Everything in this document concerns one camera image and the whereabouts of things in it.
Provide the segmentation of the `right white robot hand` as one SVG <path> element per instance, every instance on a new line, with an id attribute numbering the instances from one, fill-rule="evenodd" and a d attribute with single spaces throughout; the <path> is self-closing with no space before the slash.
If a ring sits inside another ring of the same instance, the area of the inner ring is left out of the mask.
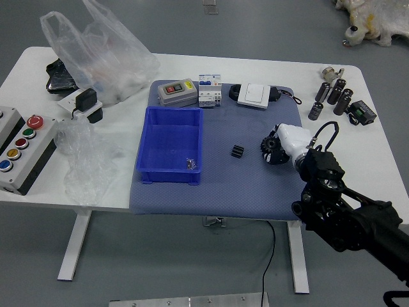
<path id="1" fill-rule="evenodd" d="M 267 163 L 278 165 L 291 161 L 297 168 L 307 154 L 311 139 L 308 129 L 281 123 L 263 138 L 260 149 Z"/>

